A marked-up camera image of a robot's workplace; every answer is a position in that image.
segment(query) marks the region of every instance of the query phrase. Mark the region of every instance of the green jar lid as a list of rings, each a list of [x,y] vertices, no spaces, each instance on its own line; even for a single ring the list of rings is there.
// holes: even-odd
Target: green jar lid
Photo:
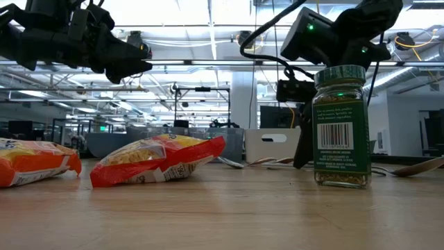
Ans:
[[[358,65],[340,65],[323,69],[314,75],[315,86],[325,83],[366,83],[366,69]]]

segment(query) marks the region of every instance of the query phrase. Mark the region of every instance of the computer monitor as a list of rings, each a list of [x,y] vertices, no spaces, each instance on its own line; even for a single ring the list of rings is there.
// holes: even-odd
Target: computer monitor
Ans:
[[[261,106],[260,128],[290,128],[293,113],[287,107]],[[299,126],[299,111],[292,108],[295,113],[293,128]]]

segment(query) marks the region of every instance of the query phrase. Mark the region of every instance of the plastic bag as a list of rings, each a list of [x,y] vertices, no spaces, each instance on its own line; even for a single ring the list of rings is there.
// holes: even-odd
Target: plastic bag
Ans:
[[[0,138],[0,187],[24,185],[63,174],[80,173],[77,151],[52,142]]]
[[[218,157],[224,148],[223,137],[200,140],[181,135],[159,135],[138,140],[97,163],[90,175],[92,186],[186,178],[198,166]]]

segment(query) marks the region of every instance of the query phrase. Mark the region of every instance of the ceiling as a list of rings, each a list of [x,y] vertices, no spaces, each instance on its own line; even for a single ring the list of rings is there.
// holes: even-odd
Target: ceiling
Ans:
[[[256,9],[252,6],[251,0],[105,0],[103,8],[108,10],[116,22],[113,34],[126,39],[131,31],[142,31],[142,37],[153,51],[153,60],[158,61],[153,70],[146,72],[140,78],[127,78],[120,85],[111,84],[102,74],[94,74],[88,69],[70,69],[64,66],[57,66],[56,71],[51,71],[45,67],[37,68],[36,72],[24,70],[24,68],[2,61],[0,67],[4,76],[15,76],[19,81],[9,83],[0,82],[5,88],[99,88],[100,91],[77,94],[76,92],[51,91],[44,92],[47,97],[30,95],[23,92],[13,92],[12,99],[101,99],[112,97],[122,100],[150,100],[149,102],[134,101],[128,102],[132,110],[126,112],[122,107],[112,107],[108,102],[79,103],[79,102],[58,102],[64,103],[61,108],[71,111],[72,108],[99,109],[98,113],[136,115],[154,115],[158,121],[170,122],[173,111],[173,103],[160,103],[162,100],[171,100],[173,94],[171,86],[176,83],[181,88],[213,87],[229,88],[232,81],[233,72],[251,72],[251,64],[234,65],[234,63],[218,64],[221,60],[243,60],[239,53],[239,45],[236,36],[240,31],[254,31],[274,15],[288,6],[289,0],[275,0],[275,12],[271,1],[259,1],[262,4]],[[320,0],[320,14],[331,20],[335,20],[340,13],[348,8],[353,8],[360,1],[354,0]],[[409,9],[413,1],[404,1],[404,9],[400,14],[393,28],[385,33],[385,39],[391,39],[388,45],[392,51],[392,61],[418,61],[412,50],[398,51],[393,45],[393,40],[397,32],[408,31],[414,38],[416,44],[424,44],[433,38],[430,43],[418,47],[418,55],[427,53],[441,43],[444,36],[444,24],[442,10],[412,10]],[[0,6],[15,3],[20,8],[24,8],[25,0],[5,1],[0,0]],[[305,7],[317,11],[316,1],[307,1]],[[285,39],[292,23],[298,15],[298,10],[282,18],[276,25],[276,31],[271,28],[260,40],[257,40],[255,53],[275,55],[280,50],[280,45]],[[174,65],[172,60],[195,60],[195,65]],[[309,63],[302,67],[311,73],[316,73],[322,66],[314,67]],[[402,69],[394,66],[381,66],[379,74],[386,74]],[[373,74],[374,67],[370,67],[368,77]],[[408,81],[399,83],[389,88],[390,92],[401,92],[400,94],[440,94],[440,91],[429,91],[428,83],[432,74],[432,80],[440,83],[440,67],[427,68],[423,74],[419,74]],[[272,64],[256,67],[255,77],[261,87],[261,94],[258,100],[259,105],[275,105],[275,93],[273,87],[278,80],[275,66]],[[280,78],[285,78],[282,70],[279,72]],[[302,74],[297,77],[304,80]],[[142,88],[144,91],[134,92],[134,89]],[[189,92],[182,100],[190,100],[189,107],[180,108],[182,111],[189,110],[189,115],[197,120],[211,120],[217,117],[224,120],[228,104],[223,94],[218,92]],[[193,103],[192,100],[211,99],[214,103]],[[211,112],[192,112],[193,110],[211,110]],[[75,110],[75,113],[88,114],[82,110]]]

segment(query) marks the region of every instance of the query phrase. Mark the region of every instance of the workbench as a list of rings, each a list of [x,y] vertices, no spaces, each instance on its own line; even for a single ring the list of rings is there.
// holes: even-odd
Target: workbench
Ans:
[[[318,187],[313,169],[207,164],[181,181],[92,189],[84,160],[0,190],[0,249],[442,249],[444,170]]]

